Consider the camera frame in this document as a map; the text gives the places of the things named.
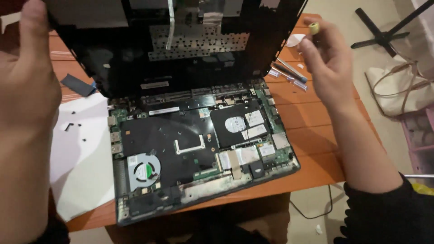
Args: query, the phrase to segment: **yellow object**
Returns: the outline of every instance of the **yellow object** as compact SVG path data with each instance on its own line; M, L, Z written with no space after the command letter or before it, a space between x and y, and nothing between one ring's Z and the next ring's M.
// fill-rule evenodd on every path
M418 184L418 183L414 183L411 185L413 186L413 189L417 193L434 196L434 189L429 188L426 185L422 185L422 184Z
M310 33L316 35L319 33L319 23L315 22L309 25Z

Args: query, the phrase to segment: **sleeve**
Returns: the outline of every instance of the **sleeve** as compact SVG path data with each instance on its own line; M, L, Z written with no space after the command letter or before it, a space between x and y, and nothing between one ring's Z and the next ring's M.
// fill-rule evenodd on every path
M349 209L341 232L346 238L335 238L335 243L434 243L434 197L418 194L401 177L401 187L382 194L345 183Z
M68 228L65 223L56 216L50 216L45 232L32 244L68 244L70 243Z

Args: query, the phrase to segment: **power cord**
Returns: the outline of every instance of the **power cord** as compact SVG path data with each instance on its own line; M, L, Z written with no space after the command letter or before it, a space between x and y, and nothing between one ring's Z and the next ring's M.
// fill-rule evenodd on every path
M319 218L319 217L321 217L321 216L325 216L325 215L328 215L329 213L331 213L332 211L333 211L333 199L332 199L332 189L330 188L330 185L329 185L329 195L330 195L330 211L328 211L327 213L325 213L325 214L321 214L321 215L318 215L318 216L316 216L316 217L311 217L311 218L309 218L309 217L306 217L306 215L304 215L297 207L296 207L296 205L293 203L293 201L289 201L289 203L290 204L292 204L293 205L293 207L297 210L297 212L299 212L300 214L301 214L301 216L303 216L304 218L306 218L306 219L315 219L315 218Z

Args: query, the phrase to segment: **wooden table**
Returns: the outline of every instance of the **wooden table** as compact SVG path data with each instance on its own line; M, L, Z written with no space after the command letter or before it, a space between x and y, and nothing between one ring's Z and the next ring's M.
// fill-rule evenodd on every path
M305 16L320 17L315 14ZM293 34L307 34L309 29L302 23L297 23ZM84 73L75 61L67 47L55 32L50 34L50 50L54 71L59 80L68 73L91 84L93 80ZM312 76L306 68L301 69L297 64L304 64L303 58L294 48L284 47L279 56L292 67L298 69L308 78L308 92L302 92L284 78L266 76L265 80L276 102L282 121L295 153L300 161L301 170L293 175L270 181L249 189L229 194L211 201L207 201L180 211L190 211L231 202L261 198L285 192L298 191L312 187L334 184L345 180L339 163L336 140L327 110L316 96L312 85ZM80 98L66 87L62 88L62 102ZM354 98L366 120L375 132L360 97L354 88ZM115 224L115 202L110 201L90 212L87 212L67 223L70 231L79 231Z

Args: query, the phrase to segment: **disassembled laptop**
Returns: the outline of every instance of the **disassembled laptop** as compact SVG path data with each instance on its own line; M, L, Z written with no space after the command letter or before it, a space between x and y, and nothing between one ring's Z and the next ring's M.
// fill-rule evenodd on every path
M72 12L97 4L65 2ZM119 225L300 169L262 77L306 1L106 0L111 9L74 21L62 16L66 3L47 4L109 97ZM98 21L105 15L115 21Z

